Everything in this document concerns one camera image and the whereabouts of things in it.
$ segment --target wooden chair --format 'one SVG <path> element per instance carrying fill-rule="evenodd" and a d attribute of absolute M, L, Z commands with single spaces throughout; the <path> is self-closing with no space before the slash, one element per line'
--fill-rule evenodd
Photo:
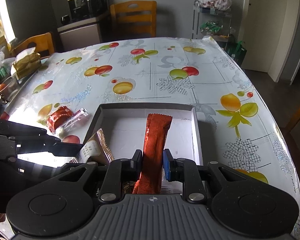
<path fill-rule="evenodd" d="M 149 33 L 151 37 L 155 37 L 156 10 L 156 1 L 128 1 L 111 5 L 110 12 L 114 33 L 118 36 Z M 143 14 L 145 11 L 150 11 L 150 14 Z"/>
<path fill-rule="evenodd" d="M 52 53 L 54 53 L 54 47 L 53 47 L 51 33 L 46 33 L 46 34 L 41 34 L 41 35 L 30 37 L 30 38 L 26 39 L 24 42 L 22 42 L 20 45 L 16 46 L 13 49 L 15 56 L 18 55 L 23 50 L 27 49 L 29 44 L 31 44 L 31 43 L 34 43 L 34 45 L 36 46 L 35 52 L 39 53 L 39 52 L 48 50 L 50 56 Z"/>
<path fill-rule="evenodd" d="M 298 149 L 297 144 L 295 143 L 292 135 L 290 134 L 291 130 L 297 125 L 297 123 L 300 121 L 300 108 L 298 111 L 295 112 L 295 114 L 291 117 L 290 121 L 288 122 L 287 126 L 285 128 L 280 128 L 283 137 L 287 143 L 287 146 L 289 148 L 289 152 L 291 154 L 291 157 L 293 159 L 293 163 L 297 169 L 298 175 L 300 176 L 300 151 Z"/>

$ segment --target white door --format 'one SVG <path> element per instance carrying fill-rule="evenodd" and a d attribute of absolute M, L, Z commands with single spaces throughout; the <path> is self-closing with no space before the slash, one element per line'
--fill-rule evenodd
<path fill-rule="evenodd" d="M 271 67 L 277 71 L 282 57 L 284 61 L 285 54 L 289 52 L 284 51 L 283 55 L 278 55 L 277 48 L 279 40 L 280 43 L 283 42 L 281 34 L 287 24 L 286 22 L 284 25 L 284 21 L 287 20 L 287 3 L 288 0 L 249 0 L 243 35 L 247 54 L 242 68 L 269 72 Z"/>

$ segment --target plastic tablecloth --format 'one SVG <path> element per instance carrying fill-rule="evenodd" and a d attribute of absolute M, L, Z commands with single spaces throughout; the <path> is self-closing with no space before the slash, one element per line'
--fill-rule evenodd
<path fill-rule="evenodd" d="M 204 161 L 217 160 L 292 195 L 299 205 L 292 235 L 300 238 L 300 184 L 285 141 L 258 91 L 212 38 L 126 40 L 55 53 L 6 112 L 10 121 L 47 128 L 46 116 L 58 107 L 83 107 L 89 121 L 61 138 L 83 143 L 99 104 L 113 102 L 195 106 Z M 69 161 L 49 153 L 19 157 L 53 167 Z"/>

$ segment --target brown floor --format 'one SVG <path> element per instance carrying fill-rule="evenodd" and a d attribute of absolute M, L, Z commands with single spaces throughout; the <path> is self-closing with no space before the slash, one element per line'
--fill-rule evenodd
<path fill-rule="evenodd" d="M 292 114 L 300 107 L 300 81 L 291 86 L 279 81 L 275 83 L 267 73 L 245 70 L 279 127 L 285 127 Z M 300 121 L 291 135 L 300 151 Z"/>

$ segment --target door frame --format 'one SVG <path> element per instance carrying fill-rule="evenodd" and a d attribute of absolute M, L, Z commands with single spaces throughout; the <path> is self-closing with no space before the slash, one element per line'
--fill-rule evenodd
<path fill-rule="evenodd" d="M 249 9 L 249 1 L 250 0 L 243 0 L 242 16 L 241 16 L 241 23 L 240 23 L 239 34 L 238 34 L 238 41 L 243 40 L 244 27 L 246 25 L 246 19 L 247 19 L 248 9 Z"/>
<path fill-rule="evenodd" d="M 242 40 L 244 35 L 244 26 L 249 9 L 249 0 L 243 0 L 242 19 L 239 28 L 238 40 Z M 293 39 L 296 34 L 300 15 L 300 0 L 287 0 L 286 12 L 282 25 L 281 35 L 278 46 L 274 54 L 268 75 L 275 81 L 279 81 L 279 77 L 286 64 L 289 56 Z"/>

